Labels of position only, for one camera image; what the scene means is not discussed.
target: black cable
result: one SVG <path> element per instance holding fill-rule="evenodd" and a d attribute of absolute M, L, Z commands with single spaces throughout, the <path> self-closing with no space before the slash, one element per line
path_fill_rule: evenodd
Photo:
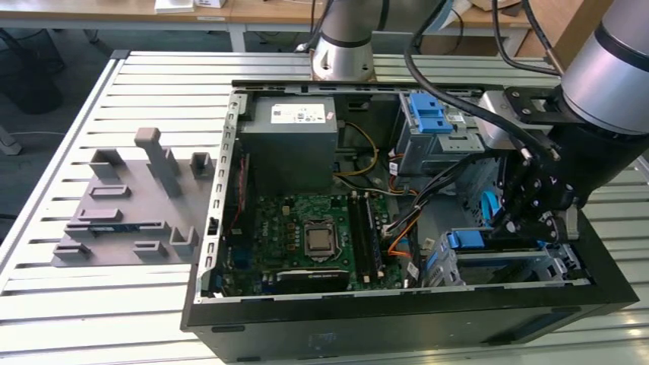
<path fill-rule="evenodd" d="M 460 48 L 460 44 L 463 43 L 463 40 L 465 38 L 465 20 L 463 19 L 461 15 L 456 11 L 456 9 L 452 8 L 451 11 L 453 13 L 456 13 L 457 20 L 460 21 L 460 35 L 457 36 L 456 46 L 453 47 L 453 49 L 451 51 L 445 52 L 443 54 L 443 56 L 448 56 L 448 55 L 453 54 L 457 51 L 457 49 Z"/>
<path fill-rule="evenodd" d="M 313 23 L 316 22 L 316 0 L 312 0 L 312 26 L 308 33 L 313 35 Z"/>
<path fill-rule="evenodd" d="M 532 30 L 537 35 L 539 41 L 545 48 L 545 51 L 552 49 L 552 43 L 549 42 L 548 37 L 545 36 L 545 32 L 539 24 L 537 17 L 535 16 L 535 12 L 532 10 L 532 6 L 529 4 L 529 0 L 523 0 L 525 16 L 528 17 L 529 25 L 532 26 Z"/>
<path fill-rule="evenodd" d="M 427 21 L 419 28 L 417 33 L 415 33 L 413 37 L 411 38 L 408 47 L 404 52 L 405 67 L 408 68 L 409 73 L 412 74 L 417 83 L 421 85 L 423 89 L 428 91 L 428 93 L 433 97 L 436 97 L 440 101 L 452 105 L 457 109 L 463 110 L 465 113 L 471 114 L 472 116 L 476 116 L 477 118 L 484 119 L 488 123 L 501 128 L 507 133 L 509 133 L 509 135 L 513 138 L 521 141 L 524 146 L 531 150 L 531 152 L 535 154 L 536 157 L 541 158 L 543 160 L 552 161 L 555 159 L 553 154 L 545 149 L 544 145 L 539 142 L 539 140 L 525 130 L 521 129 L 521 127 L 519 127 L 515 123 L 512 123 L 509 120 L 503 118 L 499 114 L 492 113 L 489 110 L 469 103 L 468 101 L 460 99 L 459 97 L 447 94 L 444 91 L 441 91 L 437 87 L 433 86 L 433 84 L 427 80 L 427 77 L 419 71 L 419 68 L 415 64 L 413 55 L 412 55 L 413 42 L 427 30 L 432 21 L 437 18 L 439 13 L 441 12 L 441 8 L 444 7 L 444 3 L 445 2 L 440 2 L 437 8 L 431 13 L 431 16 L 428 17 Z"/>
<path fill-rule="evenodd" d="M 417 194 L 417 197 L 413 200 L 413 206 L 420 204 L 424 199 L 427 199 L 439 190 L 449 186 L 472 163 L 493 157 L 496 157 L 496 153 L 493 151 L 488 151 L 481 154 L 471 154 L 460 161 L 457 161 L 453 165 L 447 167 L 447 169 L 444 169 L 437 175 L 435 175 L 421 192 Z"/>
<path fill-rule="evenodd" d="M 500 21 L 499 21 L 499 0 L 491 0 L 491 5 L 492 5 L 492 21 L 495 22 L 495 35 L 496 35 L 496 46 L 499 47 L 499 53 L 500 56 L 503 57 L 503 60 L 505 63 L 520 70 L 525 71 L 532 71 L 532 72 L 539 72 L 541 74 L 552 75 L 552 76 L 559 76 L 559 72 L 553 70 L 552 68 L 543 68 L 543 67 L 536 67 L 532 65 L 525 65 L 524 63 L 516 62 L 509 55 L 505 52 L 505 47 L 503 46 L 503 38 L 500 35 Z"/>
<path fill-rule="evenodd" d="M 308 52 L 308 50 L 316 45 L 316 41 L 320 37 L 320 29 L 323 28 L 323 22 L 325 21 L 327 14 L 329 13 L 329 9 L 332 8 L 335 0 L 327 0 L 327 4 L 324 5 L 323 15 L 316 23 L 316 29 L 313 30 L 312 38 L 304 43 L 305 47 L 301 52 Z"/>
<path fill-rule="evenodd" d="M 408 273 L 408 276 L 409 276 L 408 287 L 417 287 L 419 286 L 419 278 L 424 274 L 423 273 L 423 253 L 421 253 L 421 250 L 419 248 L 417 224 L 413 225 L 407 236 L 408 236 L 409 255 L 412 257 L 412 263 L 413 263 L 415 267 L 417 268 L 417 272 L 419 272 L 417 277 L 412 276 Z"/>

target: wooden table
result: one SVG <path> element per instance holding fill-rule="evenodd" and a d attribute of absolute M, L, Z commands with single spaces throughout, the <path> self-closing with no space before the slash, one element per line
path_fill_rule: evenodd
<path fill-rule="evenodd" d="M 156 14 L 155 0 L 1 0 L 0 27 L 120 30 L 223 30 L 229 32 L 232 50 L 245 52 L 247 31 L 308 32 L 311 5 L 308 0 L 228 0 L 224 8 L 200 8 L 192 13 Z M 316 17 L 325 0 L 317 1 Z M 471 8 L 464 14 L 465 36 L 492 37 L 491 13 Z M 517 17 L 501 16 L 505 50 L 519 51 L 528 34 L 529 22 L 521 12 Z M 437 35 L 456 36 L 459 23 Z"/>

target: blue drive bracket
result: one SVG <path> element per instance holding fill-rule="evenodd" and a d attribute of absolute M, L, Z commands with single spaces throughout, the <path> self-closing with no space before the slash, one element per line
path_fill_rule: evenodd
<path fill-rule="evenodd" d="M 477 230 L 455 230 L 448 234 L 452 249 L 484 249 L 485 241 Z"/>
<path fill-rule="evenodd" d="M 411 94 L 409 108 L 417 119 L 421 133 L 453 132 L 453 126 L 444 117 L 444 106 L 429 94 Z"/>

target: floor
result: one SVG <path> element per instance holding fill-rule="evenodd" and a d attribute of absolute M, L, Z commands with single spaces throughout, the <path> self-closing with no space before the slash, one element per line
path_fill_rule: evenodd
<path fill-rule="evenodd" d="M 49 31 L 49 34 L 67 65 L 65 70 L 53 76 L 64 94 L 64 103 L 51 113 L 29 116 L 0 94 L 0 121 L 9 133 L 67 131 L 105 66 L 109 54 L 105 48 L 231 51 L 231 39 L 223 32 L 101 30 L 99 38 L 103 44 L 99 47 L 88 43 L 81 30 Z M 247 49 L 249 52 L 291 52 L 307 38 L 305 33 L 247 33 Z M 401 53 L 405 39 L 407 36 L 376 36 L 372 41 L 375 52 Z M 15 138 L 24 148 L 21 154 L 12 157 L 0 154 L 0 214 L 20 213 L 61 140 L 59 135 L 16 135 Z M 0 219 L 0 242 L 11 224 L 12 221 Z"/>

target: metal workbench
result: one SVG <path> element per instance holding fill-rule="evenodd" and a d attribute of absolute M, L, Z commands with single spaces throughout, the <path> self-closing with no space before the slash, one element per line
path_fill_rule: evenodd
<path fill-rule="evenodd" d="M 493 58 L 421 57 L 436 82 L 555 85 Z M 376 56 L 381 81 L 411 81 L 399 56 Z M 176 158 L 195 148 L 216 155 L 232 79 L 309 78 L 308 59 L 292 54 L 132 52 L 112 59 L 52 162 L 0 246 L 0 363 L 219 363 L 179 329 L 188 265 L 53 268 L 63 227 L 92 171 L 93 150 L 133 146 L 139 127 L 163 132 Z M 622 171 L 585 208 L 641 302 L 585 319 L 523 347 L 475 348 L 320 360 L 327 363 L 649 363 L 649 186 Z M 316 360 L 300 363 L 315 363 Z"/>

